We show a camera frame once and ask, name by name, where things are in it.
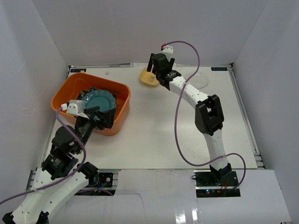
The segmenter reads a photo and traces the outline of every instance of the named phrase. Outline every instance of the white table surface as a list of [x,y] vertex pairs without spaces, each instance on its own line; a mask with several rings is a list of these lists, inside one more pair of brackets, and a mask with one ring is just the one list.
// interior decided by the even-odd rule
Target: white table surface
[[[114,196],[73,196],[56,224],[279,224],[290,222],[273,170],[248,170],[241,197],[196,198],[193,170],[122,170]],[[238,179],[243,175],[237,170]]]
[[[88,68],[86,73],[126,84],[131,89],[130,111],[121,131],[115,136],[93,133],[86,144],[87,159],[102,169],[182,169],[192,168],[180,157],[174,140],[174,115],[178,95],[162,86],[149,87],[139,80],[143,67]],[[177,67],[187,74],[193,67]],[[247,168],[257,168],[253,149],[245,128],[240,107],[228,71],[200,71],[209,78],[209,85],[201,91],[220,97],[224,113],[223,144],[226,153],[242,155]],[[50,136],[60,127],[55,121]],[[194,109],[182,101],[178,116],[178,138],[185,157],[193,163],[209,161],[203,135],[194,124]],[[50,153],[48,145],[45,155]],[[79,161],[83,155],[76,156]],[[228,158],[232,168],[243,168],[239,157]]]

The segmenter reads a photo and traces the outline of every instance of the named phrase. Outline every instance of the orange plastic bin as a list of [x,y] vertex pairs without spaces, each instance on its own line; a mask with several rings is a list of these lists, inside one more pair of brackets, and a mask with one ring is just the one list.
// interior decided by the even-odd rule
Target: orange plastic bin
[[[108,79],[92,76],[86,73],[75,73],[69,76],[64,84],[60,87],[58,92],[52,99],[52,108],[57,111],[61,104],[69,102],[71,99],[77,99],[81,90],[89,90],[91,87],[107,90],[116,95],[116,114],[114,117],[114,124],[111,129],[104,129],[102,131],[95,130],[103,135],[117,134],[125,118],[129,112],[129,99],[131,91],[125,84],[114,82]],[[72,115],[66,114],[65,111],[60,112],[66,119],[75,124],[76,118]]]

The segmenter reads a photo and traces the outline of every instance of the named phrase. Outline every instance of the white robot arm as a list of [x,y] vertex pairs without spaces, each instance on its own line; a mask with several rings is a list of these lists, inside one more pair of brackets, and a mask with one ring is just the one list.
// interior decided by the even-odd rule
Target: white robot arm
[[[47,171],[38,168],[32,188],[54,182]],[[74,194],[88,185],[83,173],[76,172],[62,184],[28,194],[20,206],[10,215],[10,223],[36,224],[50,221],[60,207]]]
[[[180,95],[185,79],[179,72],[172,69],[174,58],[169,59],[172,51],[173,47],[164,46],[161,53],[151,54],[147,71],[152,71],[162,86]],[[182,98],[195,109],[195,125],[205,137],[210,159],[225,155],[222,141],[224,116],[219,97],[208,96],[186,83]],[[231,172],[231,165],[224,156],[212,162],[210,169],[214,177],[220,181]]]

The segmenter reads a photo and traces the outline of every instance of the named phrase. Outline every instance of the white wall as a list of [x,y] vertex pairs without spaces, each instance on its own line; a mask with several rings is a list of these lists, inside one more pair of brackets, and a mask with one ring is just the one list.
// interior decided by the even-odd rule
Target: white wall
[[[67,75],[31,0],[0,0],[0,201],[26,189],[49,137],[52,96]],[[21,199],[0,206],[0,218]]]
[[[33,0],[68,65],[147,62],[185,40],[202,64],[234,62],[267,0]],[[176,60],[195,64],[177,45]]]
[[299,1],[269,0],[235,73],[265,164],[273,168],[299,223]]

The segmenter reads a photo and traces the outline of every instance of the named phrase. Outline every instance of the purple cable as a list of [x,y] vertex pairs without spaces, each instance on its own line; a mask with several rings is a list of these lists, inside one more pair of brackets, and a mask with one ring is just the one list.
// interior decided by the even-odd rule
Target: purple cable
[[[86,150],[85,150],[85,145],[80,141],[80,139],[75,135],[74,132],[71,131],[71,129],[68,128],[68,126],[60,119],[59,117],[59,112],[62,110],[62,107],[60,107],[56,114],[55,114],[55,117],[56,119],[59,121],[59,123],[74,137],[74,139],[77,141],[77,143],[81,146],[82,150],[83,150],[83,159],[80,163],[80,165],[74,169],[71,173],[69,173],[67,176],[65,176],[64,178],[61,178],[60,180],[58,181],[55,181],[53,183],[50,183],[50,184],[47,184],[45,186],[42,186],[40,188],[37,188],[36,190],[42,190],[42,189],[46,189],[46,188],[49,188],[49,187],[52,187],[56,184],[59,184],[61,183],[62,181],[66,180],[67,178],[69,178],[70,176],[73,176],[84,164],[85,162],[85,159],[86,159]],[[20,196],[23,196],[23,195],[26,195],[26,194],[30,194],[30,193],[33,193],[34,190],[29,190],[29,191],[24,191],[23,193],[19,193],[17,195],[14,195],[14,196],[11,196],[3,201],[0,202],[0,205],[2,205],[3,203],[9,201],[9,200],[12,200],[14,198],[17,198],[17,197],[20,197]]]
[[78,191],[77,193],[84,193],[84,192],[93,191],[93,190],[103,191],[103,192],[106,192],[107,194],[113,196],[113,194],[111,194],[109,191],[104,190],[104,189],[97,189],[97,188],[94,188],[94,189],[86,189],[86,190],[80,190],[80,191]]
[[[180,93],[180,95],[179,95],[179,98],[178,98],[178,104],[177,104],[176,113],[175,113],[175,118],[174,118],[174,137],[175,137],[175,141],[176,141],[176,144],[177,144],[177,147],[178,147],[178,152],[179,152],[179,154],[181,155],[182,159],[183,159],[186,163],[188,163],[189,165],[191,165],[191,166],[194,166],[194,167],[203,167],[203,166],[208,165],[208,164],[210,164],[210,163],[212,163],[212,162],[214,162],[214,161],[216,161],[216,160],[218,160],[218,159],[221,159],[221,158],[223,158],[223,157],[225,157],[225,156],[224,156],[224,155],[222,155],[222,156],[218,156],[218,157],[212,159],[211,161],[209,161],[209,162],[205,162],[205,163],[202,163],[202,164],[194,164],[194,163],[189,162],[189,161],[184,157],[184,155],[183,155],[183,153],[182,153],[182,151],[181,151],[181,148],[180,148],[179,143],[178,143],[178,131],[177,131],[178,109],[179,109],[179,105],[180,105],[181,100],[182,100],[182,97],[183,97],[183,93],[184,93],[184,90],[185,90],[185,87],[186,87],[186,83],[187,83],[193,76],[195,76],[195,74],[196,74],[196,73],[198,72],[198,70],[199,70],[199,66],[200,66],[200,58],[199,58],[198,51],[196,50],[196,48],[195,48],[192,44],[190,44],[190,43],[188,43],[188,42],[186,42],[186,41],[171,41],[171,42],[166,43],[166,44],[164,44],[164,45],[169,45],[169,44],[172,44],[172,43],[184,43],[184,44],[189,45],[189,46],[192,47],[193,50],[195,51],[196,56],[197,56],[197,59],[198,59],[198,64],[197,64],[197,68],[196,68],[195,72],[194,72],[192,75],[190,75],[190,76],[186,79],[186,81],[185,81],[185,83],[184,83],[184,85],[183,85],[182,91],[181,91],[181,93]],[[234,189],[236,189],[237,187],[239,187],[239,186],[241,185],[241,183],[243,182],[243,180],[244,180],[244,178],[245,178],[245,174],[246,174],[246,164],[245,164],[245,160],[243,159],[243,157],[242,157],[240,154],[238,154],[238,153],[229,153],[229,154],[227,154],[226,156],[230,156],[230,155],[237,155],[237,156],[239,156],[239,157],[242,159],[243,164],[244,164],[244,173],[243,173],[243,177],[242,177],[242,179],[240,180],[240,182],[239,182],[234,188],[229,189],[229,190],[234,190]]]

